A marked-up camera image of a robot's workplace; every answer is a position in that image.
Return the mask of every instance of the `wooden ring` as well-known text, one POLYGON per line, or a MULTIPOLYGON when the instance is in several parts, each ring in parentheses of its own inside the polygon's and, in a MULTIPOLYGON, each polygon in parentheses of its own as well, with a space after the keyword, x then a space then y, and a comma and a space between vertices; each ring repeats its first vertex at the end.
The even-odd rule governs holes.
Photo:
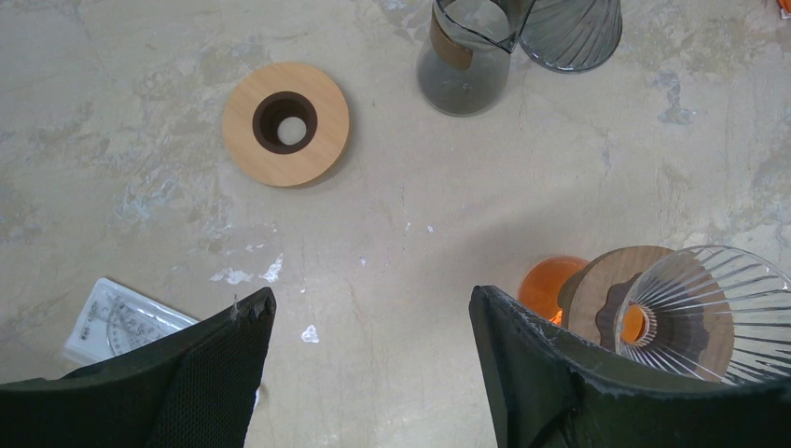
POLYGON ((251 73, 230 94, 223 138, 233 161, 255 180, 293 187, 314 180, 343 153, 349 138, 349 106, 337 84, 305 63, 274 63, 251 73), (284 119, 305 123, 305 136, 283 143, 284 119))

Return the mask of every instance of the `orange object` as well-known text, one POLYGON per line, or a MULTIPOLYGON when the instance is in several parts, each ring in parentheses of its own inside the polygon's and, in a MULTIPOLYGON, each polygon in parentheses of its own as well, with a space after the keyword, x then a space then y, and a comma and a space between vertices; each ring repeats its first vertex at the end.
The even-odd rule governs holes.
POLYGON ((645 314, 637 305, 629 305, 623 316, 621 339, 626 343, 636 343, 645 335, 645 314))
POLYGON ((561 287, 587 265, 586 260, 577 257, 545 259, 524 277, 519 290, 519 301, 546 320, 560 325, 562 310, 558 306, 558 294, 561 287))

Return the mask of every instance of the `table surface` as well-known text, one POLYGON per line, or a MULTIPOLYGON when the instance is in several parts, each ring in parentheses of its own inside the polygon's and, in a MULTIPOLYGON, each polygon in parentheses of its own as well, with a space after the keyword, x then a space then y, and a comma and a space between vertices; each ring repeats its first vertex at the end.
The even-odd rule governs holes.
POLYGON ((75 367, 59 352, 99 277, 199 319, 269 286, 247 446, 492 447, 473 286, 515 294, 547 256, 625 245, 791 268, 791 21, 773 1, 624 0, 608 63, 564 76, 517 49, 502 100, 468 119, 418 91, 429 11, 0 1, 0 382, 75 367), (223 145, 230 91, 281 61, 325 70, 352 114, 308 188, 258 184, 223 145))

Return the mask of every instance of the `brown leather band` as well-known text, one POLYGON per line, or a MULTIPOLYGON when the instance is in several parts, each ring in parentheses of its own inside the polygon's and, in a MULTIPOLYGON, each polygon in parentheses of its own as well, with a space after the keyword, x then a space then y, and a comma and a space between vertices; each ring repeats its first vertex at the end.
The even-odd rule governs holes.
POLYGON ((439 26, 437 15, 431 11, 431 45, 442 61, 457 69, 466 70, 472 64, 472 49, 459 45, 448 37, 445 30, 439 26))

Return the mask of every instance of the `center hole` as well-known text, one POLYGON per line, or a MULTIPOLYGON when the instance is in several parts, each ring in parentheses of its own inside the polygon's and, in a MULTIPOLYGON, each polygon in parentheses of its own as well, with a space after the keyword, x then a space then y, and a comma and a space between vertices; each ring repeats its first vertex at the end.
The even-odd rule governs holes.
POLYGON ((289 117, 280 122, 277 126, 277 138, 284 145, 295 145, 305 138, 308 126, 299 117, 289 117))
POLYGON ((625 343, 637 343, 645 336, 647 330, 648 325, 643 310, 637 305, 629 305, 626 314, 623 316, 621 339, 625 343))

